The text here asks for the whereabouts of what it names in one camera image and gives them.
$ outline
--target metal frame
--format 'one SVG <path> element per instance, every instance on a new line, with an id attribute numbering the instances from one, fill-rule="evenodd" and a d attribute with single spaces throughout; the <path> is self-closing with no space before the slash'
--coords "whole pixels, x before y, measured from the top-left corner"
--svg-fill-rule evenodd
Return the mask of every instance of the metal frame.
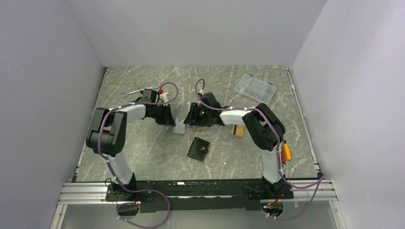
<path id="1" fill-rule="evenodd" d="M 59 229 L 62 226 L 64 214 L 66 212 L 67 205 L 61 204 L 56 206 L 55 216 L 53 217 L 51 229 Z"/>
<path id="2" fill-rule="evenodd" d="M 310 151 L 314 160 L 314 165 L 315 165 L 315 170 L 317 172 L 320 171 L 320 167 L 318 165 L 318 161 L 316 159 L 314 149 L 312 146 L 312 142 L 308 133 L 308 129 L 304 120 L 304 116 L 301 110 L 301 107 L 299 105 L 297 93 L 295 91 L 295 86 L 292 82 L 291 79 L 291 68 L 286 67 L 285 72 L 288 76 L 288 80 L 291 85 L 291 89 L 294 95 L 294 98 L 297 103 L 298 111 L 301 117 L 301 121 L 304 125 L 304 130 L 305 134 L 307 137 L 307 141 L 310 147 Z M 98 101 L 100 99 L 100 94 L 101 94 L 101 88 L 104 85 L 106 76 L 104 75 L 103 81 L 101 83 L 100 90 L 98 92 L 97 100 L 94 109 L 96 109 L 96 106 L 98 104 Z M 85 151 L 85 143 L 82 148 L 82 152 L 80 154 L 80 158 L 77 164 L 76 168 L 76 174 L 78 173 L 78 170 L 80 168 L 81 160 L 83 157 L 83 153 Z M 308 184 L 312 184 L 314 180 L 290 180 L 294 185 L 297 186 L 305 186 Z M 306 188 L 306 189 L 296 189 L 292 188 L 293 193 L 294 193 L 294 199 L 283 199 L 283 201 L 294 201 L 296 207 L 298 206 L 298 202 L 303 202 L 303 201 L 309 201 L 314 193 L 315 186 Z M 107 202 L 106 201 L 106 194 L 107 194 L 107 186 L 104 182 L 75 182 L 75 183 L 64 183 L 61 194 L 59 196 L 58 200 L 58 205 L 56 208 L 55 216 L 52 221 L 51 229 L 60 229 L 62 226 L 62 222 L 64 219 L 64 215 L 66 212 L 66 208 L 68 205 L 74 205 L 74 204 L 121 204 L 124 202 Z M 173 198 L 190 198 L 190 196 L 176 196 Z M 271 202 L 274 201 L 272 199 L 262 199 L 260 202 L 265 203 L 265 202 Z M 314 201 L 329 201 L 330 208 L 332 210 L 333 218 L 336 223 L 337 229 L 346 229 L 346 224 L 343 219 L 343 215 L 341 213 L 340 207 L 339 207 L 339 202 L 335 193 L 335 189 L 333 187 L 332 181 L 331 180 L 323 180 L 321 182 L 321 185 L 319 186 L 319 189 L 317 191 L 317 194 L 314 198 Z"/>
<path id="3" fill-rule="evenodd" d="M 292 184 L 305 186 L 312 184 L 314 180 L 292 180 Z M 315 186 L 306 189 L 292 188 L 294 199 L 283 201 L 309 201 L 314 193 Z M 106 202 L 107 186 L 104 182 L 95 183 L 64 183 L 59 196 L 58 205 L 68 204 L 122 204 L 124 202 Z M 190 196 L 174 196 L 175 198 L 189 198 Z M 336 193 L 331 180 L 323 180 L 314 198 L 314 201 L 336 201 Z M 271 199 L 263 199 L 261 202 L 271 202 Z"/>

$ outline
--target wrench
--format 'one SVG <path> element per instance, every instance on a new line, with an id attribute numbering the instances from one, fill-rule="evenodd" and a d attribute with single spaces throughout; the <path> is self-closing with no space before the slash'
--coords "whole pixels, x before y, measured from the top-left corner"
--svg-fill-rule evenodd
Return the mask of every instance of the wrench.
<path id="1" fill-rule="evenodd" d="M 122 95 L 123 98 L 125 98 L 125 97 L 127 97 L 128 95 L 130 95 L 130 94 L 137 93 L 137 92 L 143 91 L 143 90 L 145 90 L 145 89 L 158 89 L 159 87 L 160 87 L 160 83 L 159 83 L 159 82 L 156 82 L 156 83 L 152 84 L 152 85 L 149 86 L 149 87 L 144 87 L 144 88 L 140 88 L 140 89 L 135 89 L 135 90 L 132 90 L 132 91 L 124 91 L 124 92 L 121 92 L 121 95 Z"/>

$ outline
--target screwdriver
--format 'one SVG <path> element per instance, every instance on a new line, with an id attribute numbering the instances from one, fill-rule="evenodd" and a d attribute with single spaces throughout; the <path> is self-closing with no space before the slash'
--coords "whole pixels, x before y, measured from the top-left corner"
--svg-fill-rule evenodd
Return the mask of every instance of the screwdriver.
<path id="1" fill-rule="evenodd" d="M 291 160 L 291 154 L 290 154 L 290 149 L 288 148 L 286 140 L 284 140 L 284 149 L 285 149 L 285 152 L 286 152 L 287 160 L 290 161 Z"/>

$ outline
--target clear plastic organizer box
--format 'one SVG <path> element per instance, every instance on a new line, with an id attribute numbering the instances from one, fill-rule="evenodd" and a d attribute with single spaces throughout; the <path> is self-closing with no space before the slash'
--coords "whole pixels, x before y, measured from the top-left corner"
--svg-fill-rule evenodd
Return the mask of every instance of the clear plastic organizer box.
<path id="1" fill-rule="evenodd" d="M 272 84 L 259 80 L 252 75 L 244 74 L 235 90 L 245 94 L 261 103 L 268 104 L 273 97 L 276 87 Z"/>

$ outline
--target black mounting plate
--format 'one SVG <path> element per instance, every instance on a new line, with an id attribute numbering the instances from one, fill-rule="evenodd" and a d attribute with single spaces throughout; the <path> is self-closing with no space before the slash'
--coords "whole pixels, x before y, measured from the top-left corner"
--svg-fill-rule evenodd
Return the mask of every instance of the black mounting plate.
<path id="1" fill-rule="evenodd" d="M 152 182 L 139 182 L 137 183 L 138 190 L 144 189 L 154 189 Z M 137 197 L 136 193 L 134 195 L 126 195 L 124 193 L 114 192 L 111 185 L 108 185 L 108 191 L 106 194 L 107 202 L 123 202 L 123 201 L 134 201 Z M 139 201 L 151 201 L 153 199 L 153 192 L 140 192 Z"/>
<path id="2" fill-rule="evenodd" d="M 146 181 L 137 181 L 141 185 Z M 203 210 L 203 209 L 231 209 L 244 208 L 246 210 L 260 210 L 260 200 L 292 199 L 293 192 L 287 184 L 281 185 L 276 192 L 269 190 L 263 179 L 230 179 L 230 180 L 183 180 L 183 181 L 150 181 L 154 188 L 164 193 L 170 202 L 172 210 Z M 249 191 L 247 186 L 262 192 Z M 141 202 L 141 212 L 155 212 L 167 210 L 166 200 L 155 195 L 152 201 Z"/>

